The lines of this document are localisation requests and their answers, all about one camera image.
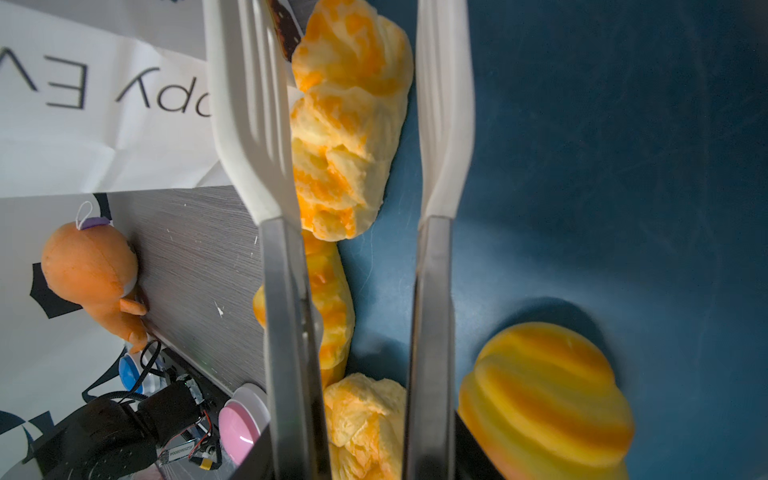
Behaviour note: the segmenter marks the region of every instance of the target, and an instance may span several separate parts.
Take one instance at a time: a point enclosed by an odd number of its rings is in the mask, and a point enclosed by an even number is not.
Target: orange plush toy
[[[48,287],[78,303],[107,331],[131,343],[131,353],[147,345],[135,298],[138,260],[128,241],[106,218],[67,223],[43,247],[41,267]]]

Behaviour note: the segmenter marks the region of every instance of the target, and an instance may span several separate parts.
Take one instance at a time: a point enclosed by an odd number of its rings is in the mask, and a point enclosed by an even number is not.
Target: blue table surface
[[[511,324],[585,335],[633,480],[768,478],[768,5],[469,0],[476,142],[455,222],[456,379]],[[373,2],[415,43],[416,1]],[[339,245],[349,371],[405,383],[415,91],[373,227]]]

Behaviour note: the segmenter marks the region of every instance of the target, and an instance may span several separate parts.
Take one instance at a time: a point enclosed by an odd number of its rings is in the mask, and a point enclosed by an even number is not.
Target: gray wooden board
[[[139,257],[146,323],[232,392],[265,385],[258,230],[232,187],[109,194],[114,225]]]
[[[299,22],[302,31],[306,31],[306,23],[310,20],[312,10],[315,9],[317,0],[288,0],[288,3]]]

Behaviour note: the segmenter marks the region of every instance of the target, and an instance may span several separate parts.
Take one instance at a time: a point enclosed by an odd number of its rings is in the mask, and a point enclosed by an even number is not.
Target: black lettering
[[[63,63],[66,65],[72,65],[74,67],[80,67],[80,84],[79,85],[66,85],[66,84],[59,84],[55,83],[53,81],[49,81],[48,84],[52,87],[56,88],[68,88],[70,90],[77,90],[80,92],[80,96],[78,98],[78,103],[76,105],[66,105],[66,104],[52,104],[52,103],[46,103],[49,107],[61,107],[61,108],[77,108],[78,110],[85,109],[85,85],[86,81],[88,79],[88,66],[84,63],[78,63],[76,61],[70,61],[70,60],[64,60],[63,58],[56,58],[56,57],[49,57],[48,55],[45,55],[44,58],[49,61],[57,61],[59,63]]]
[[[200,96],[200,98],[197,99],[197,103],[194,106],[194,110],[197,112],[198,115],[201,117],[210,117],[210,114],[205,115],[203,112],[200,111],[200,104],[203,102],[203,99],[208,96],[208,92],[205,92]]]
[[[162,108],[165,111],[181,111],[181,113],[185,113],[187,111],[187,105],[190,104],[190,98],[192,97],[192,91],[194,90],[195,82],[197,82],[197,77],[192,77],[192,85],[190,85],[190,89],[189,90],[187,90],[186,88],[182,87],[181,85],[166,85],[166,86],[164,86],[157,93],[157,104],[160,105],[160,108]],[[166,108],[165,105],[163,105],[163,93],[165,93],[166,90],[169,90],[171,88],[179,88],[185,94],[187,94],[187,100],[184,101],[184,104],[181,105],[179,108]]]
[[[127,85],[125,85],[125,88],[123,88],[123,91],[120,92],[120,94],[118,95],[118,98],[115,99],[115,101],[119,102],[120,100],[122,100],[125,94],[128,92],[128,90],[131,89],[131,85],[138,82],[139,89],[141,90],[141,97],[144,99],[144,104],[147,105],[147,108],[150,108],[149,98],[147,98],[147,89],[144,88],[144,81],[141,79],[141,77],[144,77],[145,74],[148,74],[151,71],[160,71],[160,67],[147,68],[146,70],[142,71],[140,74],[133,77],[133,79],[129,81]]]
[[[32,79],[27,75],[27,71],[22,67],[22,63],[16,58],[16,55],[14,55],[13,50],[11,50],[8,47],[3,47],[2,50],[0,50],[0,65],[2,65],[3,58],[8,55],[11,57],[11,61],[13,62],[13,65],[16,66],[16,70],[18,70],[18,73],[22,74],[22,77],[24,77],[24,81],[27,82],[27,85],[29,86],[29,89],[32,91],[37,91],[38,88],[35,87],[35,83],[32,81]]]

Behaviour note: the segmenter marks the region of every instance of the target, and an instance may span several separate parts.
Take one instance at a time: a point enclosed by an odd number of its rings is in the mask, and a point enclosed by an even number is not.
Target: bread
[[[323,397],[333,480],[400,480],[406,390],[353,373]]]
[[[355,328],[355,310],[336,244],[317,240],[307,231],[302,235],[312,302],[323,318],[319,362],[323,387],[326,387],[344,377]],[[263,286],[253,296],[253,313],[261,326],[266,327]]]
[[[302,227],[356,237],[379,212],[406,117],[408,37],[363,0],[320,0],[292,66],[304,92],[290,115]]]
[[[600,350],[548,323],[492,338],[459,391],[458,413],[506,477],[625,480],[629,403]]]

